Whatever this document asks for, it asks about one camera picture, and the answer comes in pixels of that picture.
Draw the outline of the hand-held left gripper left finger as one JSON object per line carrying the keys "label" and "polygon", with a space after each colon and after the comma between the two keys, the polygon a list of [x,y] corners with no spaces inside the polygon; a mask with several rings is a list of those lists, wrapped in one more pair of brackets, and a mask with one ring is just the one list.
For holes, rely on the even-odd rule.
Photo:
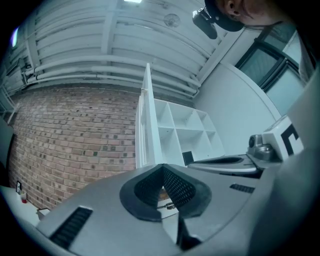
{"label": "hand-held left gripper left finger", "polygon": [[100,179],[53,209],[37,225],[52,256],[176,256],[157,209],[162,166]]}

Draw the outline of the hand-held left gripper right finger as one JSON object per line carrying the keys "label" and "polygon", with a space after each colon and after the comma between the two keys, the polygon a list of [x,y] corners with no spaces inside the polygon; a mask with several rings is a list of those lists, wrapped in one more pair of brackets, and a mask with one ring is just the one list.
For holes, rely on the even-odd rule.
{"label": "hand-held left gripper right finger", "polygon": [[163,165],[164,188],[178,210],[176,241],[165,256],[246,256],[253,221],[241,218],[257,180]]}

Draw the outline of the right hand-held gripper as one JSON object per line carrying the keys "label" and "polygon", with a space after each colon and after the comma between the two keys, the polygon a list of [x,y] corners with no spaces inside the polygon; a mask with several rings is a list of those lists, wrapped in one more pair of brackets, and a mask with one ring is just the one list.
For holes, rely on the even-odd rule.
{"label": "right hand-held gripper", "polygon": [[[283,162],[303,150],[302,140],[292,121],[284,115],[262,134],[249,138],[247,154],[262,161]],[[194,161],[187,167],[216,174],[253,174],[258,171],[246,154]]]}

